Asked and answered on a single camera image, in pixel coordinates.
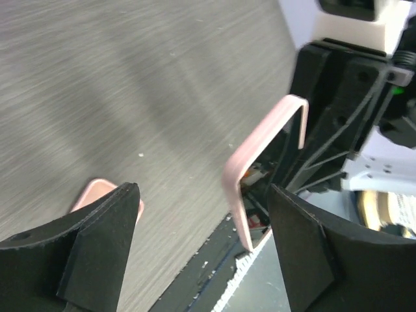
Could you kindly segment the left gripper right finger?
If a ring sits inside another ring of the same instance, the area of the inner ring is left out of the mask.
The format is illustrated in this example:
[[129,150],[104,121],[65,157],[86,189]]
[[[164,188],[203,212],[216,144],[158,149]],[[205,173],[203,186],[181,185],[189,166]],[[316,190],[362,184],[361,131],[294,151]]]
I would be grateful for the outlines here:
[[414,311],[415,241],[373,231],[283,188],[270,223],[292,311]]

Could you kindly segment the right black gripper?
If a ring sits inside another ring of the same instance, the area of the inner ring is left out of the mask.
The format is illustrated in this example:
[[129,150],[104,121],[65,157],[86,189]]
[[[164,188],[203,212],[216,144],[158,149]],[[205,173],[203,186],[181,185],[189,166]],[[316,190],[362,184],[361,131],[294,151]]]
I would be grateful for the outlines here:
[[387,64],[384,53],[331,40],[299,50],[290,92],[308,100],[309,114],[304,147],[285,152],[288,191],[341,188],[347,158],[378,117]]

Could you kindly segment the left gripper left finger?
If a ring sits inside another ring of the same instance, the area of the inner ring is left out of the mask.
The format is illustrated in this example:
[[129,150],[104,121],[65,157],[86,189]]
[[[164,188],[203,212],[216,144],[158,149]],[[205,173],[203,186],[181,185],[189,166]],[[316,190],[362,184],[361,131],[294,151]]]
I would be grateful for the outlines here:
[[1,241],[2,311],[116,311],[140,201],[124,183]]

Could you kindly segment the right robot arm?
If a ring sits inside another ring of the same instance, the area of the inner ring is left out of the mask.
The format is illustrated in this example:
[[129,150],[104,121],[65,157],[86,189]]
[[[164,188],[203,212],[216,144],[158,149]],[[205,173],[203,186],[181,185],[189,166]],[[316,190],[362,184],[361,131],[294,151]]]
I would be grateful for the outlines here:
[[298,53],[290,93],[308,102],[284,135],[271,183],[291,192],[339,190],[345,162],[377,127],[415,147],[415,19],[363,21],[325,14]]

